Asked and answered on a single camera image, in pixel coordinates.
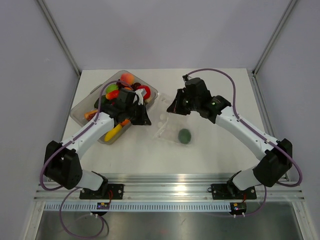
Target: orange toy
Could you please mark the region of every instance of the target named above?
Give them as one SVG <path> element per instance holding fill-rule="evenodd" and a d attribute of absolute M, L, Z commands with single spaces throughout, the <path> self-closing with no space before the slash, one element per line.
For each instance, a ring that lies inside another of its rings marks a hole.
<path fill-rule="evenodd" d="M 132 85 L 134 84 L 134 81 L 135 81 L 135 76 L 133 76 L 131 73 L 129 72 L 126 72 L 126 73 L 123 73 L 120 77 L 120 81 L 122 82 L 125 82 L 129 85 Z"/>
<path fill-rule="evenodd" d="M 98 112 L 97 109 L 92 110 L 92 111 L 89 111 L 89 112 L 86 112 L 86 113 L 84 114 L 84 118 L 85 118 L 87 121 L 90 121 L 91 119 L 94 118 L 94 116 L 96 115 L 97 112 Z"/>
<path fill-rule="evenodd" d="M 130 123 L 130 120 L 126 119 L 124 120 L 123 122 L 121 122 L 121 126 L 124 127 L 125 125 L 129 124 Z"/>
<path fill-rule="evenodd" d="M 115 99 L 117 98 L 119 95 L 119 90 L 114 90 L 112 92 L 109 92 L 105 95 L 105 98 L 108 99 L 108 100 L 111 100 L 111 99 Z"/>

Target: red toy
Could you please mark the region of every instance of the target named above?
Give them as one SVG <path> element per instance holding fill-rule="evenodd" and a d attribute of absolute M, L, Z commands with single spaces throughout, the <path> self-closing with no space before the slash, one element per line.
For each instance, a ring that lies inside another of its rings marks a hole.
<path fill-rule="evenodd" d="M 111 99 L 115 99 L 117 98 L 119 95 L 119 90 L 114 90 L 112 92 L 109 92 L 105 95 L 105 98 L 108 99 L 108 100 L 111 100 Z"/>
<path fill-rule="evenodd" d="M 144 99 L 144 100 L 150 98 L 151 91 L 150 91 L 150 88 L 149 88 L 148 86 L 146 86 L 146 85 L 141 85 L 141 86 L 138 86 L 136 89 L 145 89 L 146 94 L 143 96 L 143 99 Z"/>

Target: metal floor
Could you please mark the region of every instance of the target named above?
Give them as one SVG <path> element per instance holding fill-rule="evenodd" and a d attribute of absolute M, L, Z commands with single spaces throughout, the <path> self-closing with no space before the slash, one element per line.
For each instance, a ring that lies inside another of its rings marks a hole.
<path fill-rule="evenodd" d="M 248 212 L 258 205 L 248 204 Z M 69 230 L 90 236 L 100 230 L 94 217 L 73 221 L 88 212 L 63 212 Z M 269 202 L 257 215 L 236 218 L 226 213 L 201 212 L 108 212 L 101 237 L 108 240 L 302 240 L 291 203 Z M 57 211 L 43 212 L 37 240 L 73 240 L 62 230 Z"/>

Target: clear plastic bag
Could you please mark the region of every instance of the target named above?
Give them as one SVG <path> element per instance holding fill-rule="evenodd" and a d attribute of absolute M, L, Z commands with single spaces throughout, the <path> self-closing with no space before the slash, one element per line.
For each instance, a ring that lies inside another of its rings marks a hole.
<path fill-rule="evenodd" d="M 163 140 L 180 145 L 190 145 L 195 142 L 196 128 L 190 124 L 189 115 L 168 113 L 167 108 L 174 98 L 160 93 L 156 103 L 149 111 L 152 126 L 149 133 L 153 139 Z"/>

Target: toy fruit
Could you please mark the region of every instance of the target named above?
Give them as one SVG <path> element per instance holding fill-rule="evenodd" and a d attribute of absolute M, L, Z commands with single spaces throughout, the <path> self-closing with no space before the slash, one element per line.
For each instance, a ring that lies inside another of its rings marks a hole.
<path fill-rule="evenodd" d="M 101 97 L 101 106 L 104 105 L 104 104 L 107 104 L 108 102 L 109 102 L 109 100 L 106 99 L 104 96 Z M 95 109 L 98 108 L 98 103 L 99 103 L 99 98 L 94 103 L 94 108 Z"/>
<path fill-rule="evenodd" d="M 182 144 L 190 143 L 190 141 L 191 141 L 191 132 L 186 128 L 181 129 L 179 131 L 179 134 L 178 134 L 178 140 Z"/>
<path fill-rule="evenodd" d="M 149 98 L 147 98 L 146 100 L 144 100 L 145 104 L 150 103 L 152 99 L 153 99 L 152 97 L 149 97 Z"/>
<path fill-rule="evenodd" d="M 132 84 L 132 88 L 133 88 L 133 90 L 137 90 L 137 88 L 138 87 L 140 87 L 141 86 L 141 83 L 140 82 L 135 82 L 134 84 Z"/>
<path fill-rule="evenodd" d="M 113 129 L 111 129 L 106 133 L 106 135 L 104 136 L 104 141 L 105 142 L 110 141 L 110 139 L 112 139 L 121 129 L 122 129 L 122 126 L 119 123 L 117 126 L 115 126 Z"/>
<path fill-rule="evenodd" d="M 132 85 L 135 81 L 135 76 L 133 76 L 131 73 L 126 72 L 123 73 L 120 77 L 120 81 L 125 82 L 127 84 Z"/>
<path fill-rule="evenodd" d="M 119 90 L 119 87 L 116 84 L 111 84 L 106 88 L 105 93 L 108 94 L 113 92 L 114 90 Z"/>
<path fill-rule="evenodd" d="M 119 95 L 119 90 L 114 90 L 105 95 L 106 99 L 111 100 L 117 98 Z"/>
<path fill-rule="evenodd" d="M 84 118 L 85 118 L 87 121 L 90 121 L 91 119 L 94 118 L 94 116 L 96 115 L 97 112 L 98 112 L 97 109 L 92 110 L 92 111 L 89 111 L 89 112 L 86 112 L 86 113 L 84 114 Z"/>
<path fill-rule="evenodd" d="M 124 127 L 125 125 L 129 124 L 130 123 L 130 120 L 126 119 L 124 120 L 123 122 L 121 122 L 121 126 Z"/>
<path fill-rule="evenodd" d="M 150 98 L 151 91 L 150 91 L 150 88 L 149 88 L 148 86 L 146 86 L 146 85 L 141 85 L 141 86 L 138 86 L 136 89 L 145 89 L 146 94 L 143 96 L 143 99 L 144 99 L 144 100 Z"/>

